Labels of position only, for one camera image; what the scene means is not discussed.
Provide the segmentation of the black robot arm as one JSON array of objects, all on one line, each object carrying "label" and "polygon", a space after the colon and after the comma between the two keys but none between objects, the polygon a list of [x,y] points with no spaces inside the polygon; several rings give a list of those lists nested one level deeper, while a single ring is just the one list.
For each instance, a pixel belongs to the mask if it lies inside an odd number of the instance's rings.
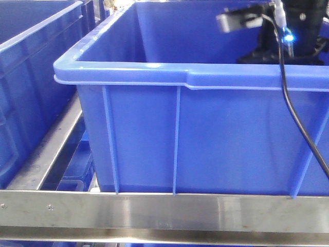
[{"label": "black robot arm", "polygon": [[[283,1],[287,28],[294,36],[294,56],[284,52],[285,64],[324,65],[319,59],[328,52],[328,38],[319,36],[328,1]],[[258,34],[257,47],[237,59],[240,64],[278,64],[278,43],[272,23],[264,20]]]}]

